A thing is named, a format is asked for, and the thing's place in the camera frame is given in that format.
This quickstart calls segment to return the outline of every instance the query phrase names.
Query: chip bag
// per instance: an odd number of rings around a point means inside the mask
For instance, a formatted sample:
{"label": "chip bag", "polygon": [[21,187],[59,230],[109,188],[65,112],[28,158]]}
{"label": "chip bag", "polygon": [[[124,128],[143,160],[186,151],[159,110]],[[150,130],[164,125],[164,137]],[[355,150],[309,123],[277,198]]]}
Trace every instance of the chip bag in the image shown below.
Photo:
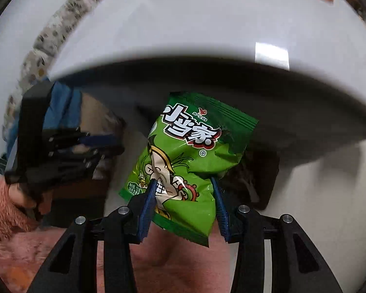
{"label": "chip bag", "polygon": [[239,163],[257,120],[198,93],[174,93],[154,123],[120,195],[129,200],[157,180],[160,227],[208,246],[215,219],[211,176]]}

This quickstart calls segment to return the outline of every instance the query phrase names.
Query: bolt head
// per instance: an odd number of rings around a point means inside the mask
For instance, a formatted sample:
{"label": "bolt head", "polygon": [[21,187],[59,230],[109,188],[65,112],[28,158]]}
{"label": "bolt head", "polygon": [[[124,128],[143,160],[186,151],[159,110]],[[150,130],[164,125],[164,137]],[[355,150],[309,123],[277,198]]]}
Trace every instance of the bolt head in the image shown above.
{"label": "bolt head", "polygon": [[247,205],[240,205],[238,207],[238,211],[242,212],[243,214],[246,214],[247,212],[249,212],[251,209],[247,206]]}
{"label": "bolt head", "polygon": [[122,206],[118,208],[118,213],[121,215],[126,215],[130,211],[129,207]]}
{"label": "bolt head", "polygon": [[293,217],[291,217],[291,215],[283,215],[282,216],[282,220],[285,223],[292,223],[293,222]]}
{"label": "bolt head", "polygon": [[84,216],[78,216],[74,222],[77,223],[78,225],[82,225],[83,223],[85,223],[86,218]]}

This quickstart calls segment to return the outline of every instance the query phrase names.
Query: hand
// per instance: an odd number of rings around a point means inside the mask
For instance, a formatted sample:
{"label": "hand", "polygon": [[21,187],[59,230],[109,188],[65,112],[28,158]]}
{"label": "hand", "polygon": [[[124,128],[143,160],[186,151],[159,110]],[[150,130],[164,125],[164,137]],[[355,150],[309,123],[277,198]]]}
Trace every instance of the hand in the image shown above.
{"label": "hand", "polygon": [[[8,196],[11,202],[16,207],[22,207],[26,209],[33,209],[37,206],[36,201],[26,195],[19,184],[12,184],[8,189]],[[53,191],[49,191],[42,194],[42,202],[38,205],[38,211],[41,215],[47,214],[51,210],[51,200],[53,197]]]}
{"label": "hand", "polygon": [[229,292],[230,251],[217,222],[209,246],[189,242],[151,223],[143,243],[130,245],[138,292]]}

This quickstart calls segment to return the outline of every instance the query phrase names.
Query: snack bag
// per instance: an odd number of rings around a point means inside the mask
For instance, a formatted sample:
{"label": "snack bag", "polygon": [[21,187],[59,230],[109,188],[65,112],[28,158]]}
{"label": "snack bag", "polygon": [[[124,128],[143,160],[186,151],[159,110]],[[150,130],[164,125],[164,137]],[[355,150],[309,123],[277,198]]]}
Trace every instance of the snack bag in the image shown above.
{"label": "snack bag", "polygon": [[239,163],[256,124],[256,119],[205,95],[172,94],[120,195],[129,200],[156,179],[153,221],[208,246],[215,219],[210,177]]}

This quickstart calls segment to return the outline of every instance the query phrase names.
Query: floral cloth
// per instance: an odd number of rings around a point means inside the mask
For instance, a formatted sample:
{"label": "floral cloth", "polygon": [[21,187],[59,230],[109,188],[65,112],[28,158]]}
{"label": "floral cloth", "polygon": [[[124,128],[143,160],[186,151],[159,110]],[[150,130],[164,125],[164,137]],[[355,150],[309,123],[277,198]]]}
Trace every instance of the floral cloth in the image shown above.
{"label": "floral cloth", "polygon": [[26,55],[15,91],[10,94],[4,115],[2,136],[8,140],[9,131],[19,113],[23,94],[44,80],[60,47],[76,28],[81,18],[96,7],[100,0],[67,0],[54,13],[36,38],[33,49]]}

